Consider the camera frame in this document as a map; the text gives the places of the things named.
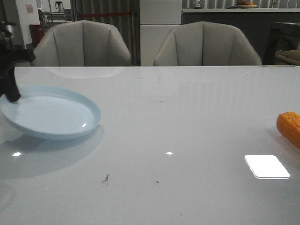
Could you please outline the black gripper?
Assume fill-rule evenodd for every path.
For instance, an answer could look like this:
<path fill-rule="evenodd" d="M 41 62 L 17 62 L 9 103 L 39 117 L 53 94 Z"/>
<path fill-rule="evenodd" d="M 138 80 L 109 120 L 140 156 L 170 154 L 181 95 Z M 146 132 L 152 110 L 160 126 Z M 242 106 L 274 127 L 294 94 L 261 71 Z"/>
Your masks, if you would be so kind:
<path fill-rule="evenodd" d="M 9 102 L 21 98 L 15 80 L 15 65 L 32 62 L 36 57 L 32 49 L 16 50 L 12 46 L 14 22 L 0 22 L 0 96 L 5 95 Z"/>

